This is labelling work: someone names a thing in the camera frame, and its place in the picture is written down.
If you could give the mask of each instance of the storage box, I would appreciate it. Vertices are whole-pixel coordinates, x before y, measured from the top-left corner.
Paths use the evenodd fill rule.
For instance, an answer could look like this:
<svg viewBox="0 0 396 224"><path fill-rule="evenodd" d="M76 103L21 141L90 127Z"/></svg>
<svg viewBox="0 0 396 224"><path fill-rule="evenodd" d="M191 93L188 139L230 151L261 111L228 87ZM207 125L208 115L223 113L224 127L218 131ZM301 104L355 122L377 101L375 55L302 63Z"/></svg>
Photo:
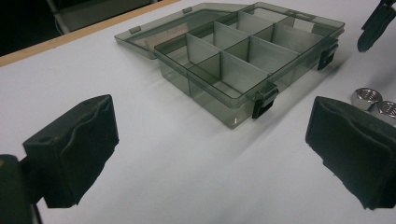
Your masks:
<svg viewBox="0 0 396 224"><path fill-rule="evenodd" d="M229 128L332 61L344 24L265 3L205 3L116 35Z"/></svg>

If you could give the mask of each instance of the open lid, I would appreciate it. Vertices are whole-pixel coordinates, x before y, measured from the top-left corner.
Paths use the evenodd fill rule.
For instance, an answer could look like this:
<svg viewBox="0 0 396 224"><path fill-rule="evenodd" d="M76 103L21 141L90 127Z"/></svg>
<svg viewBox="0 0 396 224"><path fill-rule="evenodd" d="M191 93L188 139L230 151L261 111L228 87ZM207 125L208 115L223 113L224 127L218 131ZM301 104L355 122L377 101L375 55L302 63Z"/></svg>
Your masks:
<svg viewBox="0 0 396 224"><path fill-rule="evenodd" d="M202 3L115 36L117 42L150 59L154 47L248 5Z"/></svg>

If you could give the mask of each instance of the silver nut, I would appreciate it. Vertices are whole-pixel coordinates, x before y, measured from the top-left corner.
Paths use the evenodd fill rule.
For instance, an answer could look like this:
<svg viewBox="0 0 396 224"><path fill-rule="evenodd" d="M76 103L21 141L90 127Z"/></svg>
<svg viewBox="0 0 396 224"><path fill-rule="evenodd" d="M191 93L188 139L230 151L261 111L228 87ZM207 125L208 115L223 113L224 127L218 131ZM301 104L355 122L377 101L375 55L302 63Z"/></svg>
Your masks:
<svg viewBox="0 0 396 224"><path fill-rule="evenodd" d="M383 101L375 105L371 114L390 125L396 125L396 104L390 101Z"/></svg>
<svg viewBox="0 0 396 224"><path fill-rule="evenodd" d="M361 88L353 92L350 101L360 110L369 111L376 103L382 101L382 96L378 91L369 88Z"/></svg>

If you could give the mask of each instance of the white table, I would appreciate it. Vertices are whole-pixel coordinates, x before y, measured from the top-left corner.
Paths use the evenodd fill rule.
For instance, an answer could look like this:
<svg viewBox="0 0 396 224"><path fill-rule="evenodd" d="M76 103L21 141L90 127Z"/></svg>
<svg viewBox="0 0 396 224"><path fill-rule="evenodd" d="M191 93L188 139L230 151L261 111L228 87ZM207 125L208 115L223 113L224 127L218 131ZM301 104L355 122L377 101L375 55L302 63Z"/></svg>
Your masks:
<svg viewBox="0 0 396 224"><path fill-rule="evenodd" d="M21 143L68 109L113 96L115 153L78 206L48 209L41 200L44 222L394 223L395 209L364 210L304 141L318 95L349 102L370 87L396 102L396 21L366 53L356 47L379 1L266 1L343 21L346 31L329 67L235 130L162 78L156 61L113 38L201 2L180 1L0 68L0 154L20 160Z"/></svg>

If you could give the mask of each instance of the hex nut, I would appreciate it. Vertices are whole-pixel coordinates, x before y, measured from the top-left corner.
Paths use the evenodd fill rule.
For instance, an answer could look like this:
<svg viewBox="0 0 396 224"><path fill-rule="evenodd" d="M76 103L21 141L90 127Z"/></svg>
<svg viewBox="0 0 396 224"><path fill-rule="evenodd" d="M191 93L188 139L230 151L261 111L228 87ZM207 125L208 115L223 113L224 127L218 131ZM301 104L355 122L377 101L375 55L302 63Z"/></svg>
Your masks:
<svg viewBox="0 0 396 224"><path fill-rule="evenodd" d="M360 110L370 111L378 102L382 102L382 95L369 88L360 88L353 92L350 101Z"/></svg>
<svg viewBox="0 0 396 224"><path fill-rule="evenodd" d="M390 125L396 125L396 104L393 102L380 102L375 105L375 109L370 113L374 117L381 119Z"/></svg>

